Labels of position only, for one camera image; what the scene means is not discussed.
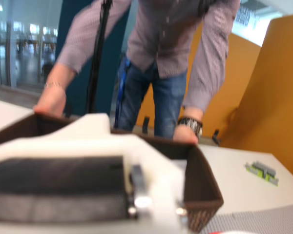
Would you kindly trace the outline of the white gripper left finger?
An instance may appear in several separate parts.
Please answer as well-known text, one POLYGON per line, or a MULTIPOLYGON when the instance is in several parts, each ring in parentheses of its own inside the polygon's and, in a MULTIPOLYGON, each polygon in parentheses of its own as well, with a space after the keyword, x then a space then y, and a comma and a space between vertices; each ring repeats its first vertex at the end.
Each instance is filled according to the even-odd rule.
POLYGON ((64 150, 57 146, 59 138, 52 135, 17 138, 0 144, 0 159, 21 158, 64 158, 64 150))

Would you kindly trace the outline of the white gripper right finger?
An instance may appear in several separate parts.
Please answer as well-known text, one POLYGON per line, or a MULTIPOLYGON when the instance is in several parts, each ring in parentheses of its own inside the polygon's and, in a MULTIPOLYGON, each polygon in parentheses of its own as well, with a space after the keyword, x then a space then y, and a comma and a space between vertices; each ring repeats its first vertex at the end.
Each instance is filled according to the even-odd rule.
POLYGON ((144 141, 133 134, 113 134, 106 114, 87 114, 53 133, 55 149, 142 149, 144 141))

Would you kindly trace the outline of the person's right hand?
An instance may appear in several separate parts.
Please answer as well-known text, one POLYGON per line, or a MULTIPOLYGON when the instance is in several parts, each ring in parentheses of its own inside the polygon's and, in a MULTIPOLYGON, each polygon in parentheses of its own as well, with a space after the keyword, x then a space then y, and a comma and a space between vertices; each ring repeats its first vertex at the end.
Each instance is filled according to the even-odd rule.
POLYGON ((63 115, 65 103, 65 89, 56 83, 51 83, 45 86, 42 95, 33 110, 35 113, 60 117, 63 115))

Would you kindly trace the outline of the person's left hand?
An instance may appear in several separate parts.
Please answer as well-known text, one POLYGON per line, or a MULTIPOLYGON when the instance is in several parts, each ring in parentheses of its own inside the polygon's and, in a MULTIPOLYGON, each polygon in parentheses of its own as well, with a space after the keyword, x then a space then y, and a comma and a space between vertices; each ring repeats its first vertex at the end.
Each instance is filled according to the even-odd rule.
POLYGON ((178 125, 175 128, 173 140, 190 144, 198 144, 198 137, 194 131, 186 125, 178 125))

